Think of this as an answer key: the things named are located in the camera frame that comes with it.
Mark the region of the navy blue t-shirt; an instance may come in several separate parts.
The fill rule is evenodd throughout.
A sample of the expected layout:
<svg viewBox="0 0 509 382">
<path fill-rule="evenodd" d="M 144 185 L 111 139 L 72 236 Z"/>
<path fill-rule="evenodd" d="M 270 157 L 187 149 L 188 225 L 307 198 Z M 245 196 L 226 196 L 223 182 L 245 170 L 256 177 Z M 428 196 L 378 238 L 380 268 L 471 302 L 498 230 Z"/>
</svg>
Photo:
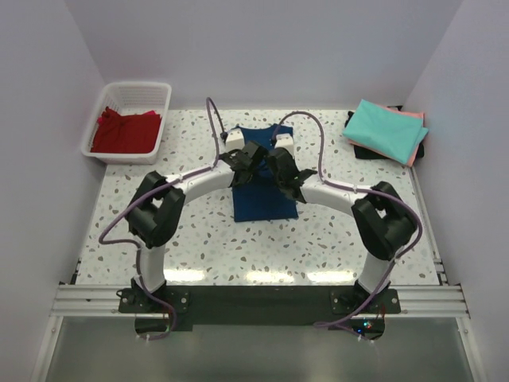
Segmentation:
<svg viewBox="0 0 509 382">
<path fill-rule="evenodd" d="M 245 143 L 256 142 L 268 151 L 274 148 L 272 138 L 277 125 L 262 129 L 238 127 Z M 232 189 L 235 223 L 261 220 L 297 219 L 297 204 L 287 198 L 275 185 L 273 174 L 265 162 L 258 167 L 258 172 L 245 185 Z"/>
</svg>

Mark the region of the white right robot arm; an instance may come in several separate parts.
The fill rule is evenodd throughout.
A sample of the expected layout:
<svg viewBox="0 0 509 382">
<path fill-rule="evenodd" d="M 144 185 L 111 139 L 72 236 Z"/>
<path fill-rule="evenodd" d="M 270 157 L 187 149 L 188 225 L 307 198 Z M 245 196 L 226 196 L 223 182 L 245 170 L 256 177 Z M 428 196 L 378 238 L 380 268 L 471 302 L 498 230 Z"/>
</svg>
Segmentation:
<svg viewBox="0 0 509 382">
<path fill-rule="evenodd" d="M 288 150 L 273 149 L 266 164 L 276 186 L 289 199 L 321 205 L 352 216 L 367 250 L 356 281 L 356 307 L 373 312 L 383 302 L 395 261 L 421 239 L 423 227 L 417 213 L 405 204 L 391 184 L 381 181 L 371 188 L 326 181 L 315 170 L 299 170 Z"/>
</svg>

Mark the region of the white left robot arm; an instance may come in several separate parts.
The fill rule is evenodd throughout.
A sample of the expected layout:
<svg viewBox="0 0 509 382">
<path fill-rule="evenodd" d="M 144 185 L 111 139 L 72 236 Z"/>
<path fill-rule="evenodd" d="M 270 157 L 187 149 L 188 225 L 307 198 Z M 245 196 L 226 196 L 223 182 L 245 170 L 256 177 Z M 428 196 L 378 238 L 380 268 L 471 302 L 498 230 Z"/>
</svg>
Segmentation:
<svg viewBox="0 0 509 382">
<path fill-rule="evenodd" d="M 242 149 L 221 154 L 212 168 L 172 180 L 156 171 L 145 176 L 126 214 L 130 233 L 142 240 L 134 281 L 140 288 L 136 301 L 145 311 L 156 312 L 164 305 L 165 245 L 178 228 L 184 206 L 217 190 L 250 182 L 267 153 L 263 146 L 249 142 Z"/>
</svg>

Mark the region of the folded black t-shirt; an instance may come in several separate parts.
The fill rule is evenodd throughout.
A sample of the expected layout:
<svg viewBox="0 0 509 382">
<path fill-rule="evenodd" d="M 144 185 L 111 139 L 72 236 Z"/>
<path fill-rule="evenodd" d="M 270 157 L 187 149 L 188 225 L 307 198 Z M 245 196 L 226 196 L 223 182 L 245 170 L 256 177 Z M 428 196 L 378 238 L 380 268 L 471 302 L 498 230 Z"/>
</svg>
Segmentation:
<svg viewBox="0 0 509 382">
<path fill-rule="evenodd" d="M 394 106 L 385 107 L 385 109 L 390 110 L 396 114 L 408 115 L 413 118 L 422 118 L 422 119 L 425 118 L 425 114 L 423 112 L 413 113 L 413 112 L 403 111 L 402 108 L 403 108 L 402 105 L 394 105 Z M 359 145 L 357 142 L 354 142 L 352 140 L 348 140 L 348 142 L 353 146 L 354 154 L 357 159 L 361 159 L 361 160 L 389 159 L 389 157 L 387 157 L 386 155 L 380 154 L 377 151 L 374 151 L 370 148 Z M 425 157 L 424 141 L 421 141 L 419 143 L 419 145 L 417 146 L 416 150 L 414 151 L 414 153 L 412 154 L 412 156 L 409 158 L 406 165 L 411 167 L 417 159 L 421 159 L 424 157 Z"/>
</svg>

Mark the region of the folded teal t-shirt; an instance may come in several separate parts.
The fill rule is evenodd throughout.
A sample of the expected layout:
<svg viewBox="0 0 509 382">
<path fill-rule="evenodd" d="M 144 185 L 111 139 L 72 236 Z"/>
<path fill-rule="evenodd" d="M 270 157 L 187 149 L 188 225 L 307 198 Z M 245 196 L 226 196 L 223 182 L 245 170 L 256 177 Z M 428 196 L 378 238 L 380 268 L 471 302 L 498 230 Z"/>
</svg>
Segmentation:
<svg viewBox="0 0 509 382">
<path fill-rule="evenodd" d="M 387 126 L 396 114 L 385 107 L 362 99 L 344 128 L 343 136 L 359 145 L 387 156 Z"/>
</svg>

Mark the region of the red t-shirt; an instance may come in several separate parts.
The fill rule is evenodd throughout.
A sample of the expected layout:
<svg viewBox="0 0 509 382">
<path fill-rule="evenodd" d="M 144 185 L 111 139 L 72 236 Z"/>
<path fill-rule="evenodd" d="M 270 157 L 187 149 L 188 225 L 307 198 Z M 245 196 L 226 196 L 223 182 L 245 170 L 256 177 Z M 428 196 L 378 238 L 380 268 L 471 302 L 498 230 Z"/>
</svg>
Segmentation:
<svg viewBox="0 0 509 382">
<path fill-rule="evenodd" d="M 106 107 L 97 118 L 91 152 L 103 154 L 148 154 L 157 141 L 158 115 L 120 115 Z"/>
</svg>

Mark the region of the folded salmon pink t-shirt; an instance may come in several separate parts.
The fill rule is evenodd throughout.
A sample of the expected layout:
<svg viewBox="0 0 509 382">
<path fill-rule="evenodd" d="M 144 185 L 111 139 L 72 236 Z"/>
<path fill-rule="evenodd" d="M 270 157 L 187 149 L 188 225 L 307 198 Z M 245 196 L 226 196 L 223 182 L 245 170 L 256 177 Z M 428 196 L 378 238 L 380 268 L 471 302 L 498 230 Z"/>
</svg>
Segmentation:
<svg viewBox="0 0 509 382">
<path fill-rule="evenodd" d="M 428 133 L 424 114 L 401 111 L 397 107 L 385 107 L 394 117 L 386 128 L 388 133 L 387 157 L 411 167 L 416 158 L 424 155 L 422 142 Z"/>
</svg>

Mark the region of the white plastic laundry basket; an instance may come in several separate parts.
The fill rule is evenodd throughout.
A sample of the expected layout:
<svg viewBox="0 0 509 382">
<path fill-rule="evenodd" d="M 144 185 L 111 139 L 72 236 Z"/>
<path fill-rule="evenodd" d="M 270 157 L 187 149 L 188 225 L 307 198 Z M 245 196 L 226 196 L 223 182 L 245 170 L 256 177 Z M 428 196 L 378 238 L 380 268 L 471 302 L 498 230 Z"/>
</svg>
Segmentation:
<svg viewBox="0 0 509 382">
<path fill-rule="evenodd" d="M 107 164 L 154 164 L 171 92 L 171 86 L 162 82 L 106 85 L 85 130 L 82 154 Z"/>
</svg>

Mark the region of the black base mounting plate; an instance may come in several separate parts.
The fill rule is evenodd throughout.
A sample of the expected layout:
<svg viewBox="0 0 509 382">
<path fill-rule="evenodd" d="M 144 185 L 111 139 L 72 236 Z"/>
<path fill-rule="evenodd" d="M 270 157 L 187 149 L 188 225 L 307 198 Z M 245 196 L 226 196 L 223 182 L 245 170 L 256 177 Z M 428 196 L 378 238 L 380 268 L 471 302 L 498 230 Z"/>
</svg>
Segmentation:
<svg viewBox="0 0 509 382">
<path fill-rule="evenodd" d="M 334 322 L 363 305 L 357 286 L 163 286 L 148 297 L 133 283 L 117 290 L 119 313 L 138 334 L 196 325 L 307 326 Z"/>
</svg>

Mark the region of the aluminium extrusion rail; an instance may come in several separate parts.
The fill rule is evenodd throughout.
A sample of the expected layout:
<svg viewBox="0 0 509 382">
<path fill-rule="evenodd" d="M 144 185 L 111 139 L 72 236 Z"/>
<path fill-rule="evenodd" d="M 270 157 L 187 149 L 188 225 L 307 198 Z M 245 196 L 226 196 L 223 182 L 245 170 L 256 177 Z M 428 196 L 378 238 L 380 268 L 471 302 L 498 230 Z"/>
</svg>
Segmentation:
<svg viewBox="0 0 509 382">
<path fill-rule="evenodd" d="M 57 288 L 50 314 L 60 317 L 107 317 L 119 314 L 120 286 L 63 285 Z M 396 286 L 403 317 L 468 318 L 460 286 Z"/>
</svg>

